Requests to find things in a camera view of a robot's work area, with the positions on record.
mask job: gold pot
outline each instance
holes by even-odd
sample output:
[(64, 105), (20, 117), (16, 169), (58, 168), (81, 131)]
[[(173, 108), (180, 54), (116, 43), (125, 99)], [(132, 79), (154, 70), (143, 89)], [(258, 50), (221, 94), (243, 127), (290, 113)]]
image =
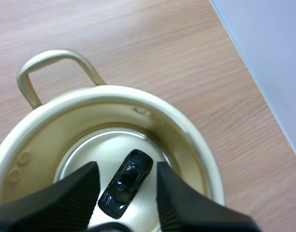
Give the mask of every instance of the gold pot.
[[(42, 104), (28, 74), (63, 58), (75, 60), (97, 86)], [(221, 176), (207, 143), (186, 116), (166, 101), (134, 88), (106, 85), (91, 63), (71, 50), (33, 57), (17, 80), (34, 110), (0, 145), (0, 204), (46, 188), (92, 160), (100, 168), (102, 193), (135, 148), (155, 163), (120, 219), (134, 231), (160, 230), (157, 161), (167, 161), (192, 188), (224, 204)], [(107, 221), (113, 219), (96, 206), (90, 226)]]

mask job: toy car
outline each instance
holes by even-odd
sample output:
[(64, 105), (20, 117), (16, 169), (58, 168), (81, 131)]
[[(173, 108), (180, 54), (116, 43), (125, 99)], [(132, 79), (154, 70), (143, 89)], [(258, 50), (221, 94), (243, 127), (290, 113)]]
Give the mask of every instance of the toy car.
[(119, 219), (153, 166), (152, 158), (140, 150), (132, 150), (108, 184), (98, 201), (99, 208), (114, 219)]

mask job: car windshield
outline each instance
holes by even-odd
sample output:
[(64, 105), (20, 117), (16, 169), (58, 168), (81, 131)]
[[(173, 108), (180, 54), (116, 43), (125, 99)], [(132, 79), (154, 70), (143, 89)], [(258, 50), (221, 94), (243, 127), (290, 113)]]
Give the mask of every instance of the car windshield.
[(120, 179), (108, 188), (108, 193), (117, 201), (127, 203), (133, 195), (135, 183), (140, 176), (140, 170), (136, 166), (129, 164)]
[(136, 166), (129, 164), (118, 180), (117, 185), (124, 191), (129, 191), (134, 186), (134, 183), (139, 176), (140, 171), (136, 168)]

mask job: wooden table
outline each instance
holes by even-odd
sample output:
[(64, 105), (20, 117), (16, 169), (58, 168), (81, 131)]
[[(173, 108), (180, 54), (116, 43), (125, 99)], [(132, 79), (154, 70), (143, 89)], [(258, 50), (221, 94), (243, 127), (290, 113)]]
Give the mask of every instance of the wooden table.
[[(176, 106), (210, 144), (227, 205), (265, 232), (296, 232), (296, 157), (209, 1), (0, 0), (0, 143), (31, 111), (17, 71), (54, 48)], [(72, 61), (32, 82), (43, 101), (92, 86)]]

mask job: car window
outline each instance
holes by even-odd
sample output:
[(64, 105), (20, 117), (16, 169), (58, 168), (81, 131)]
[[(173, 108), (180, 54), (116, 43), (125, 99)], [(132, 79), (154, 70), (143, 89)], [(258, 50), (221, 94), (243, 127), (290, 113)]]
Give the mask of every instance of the car window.
[(120, 188), (128, 191), (133, 187), (139, 176), (140, 170), (136, 166), (129, 164), (118, 180), (118, 185)]

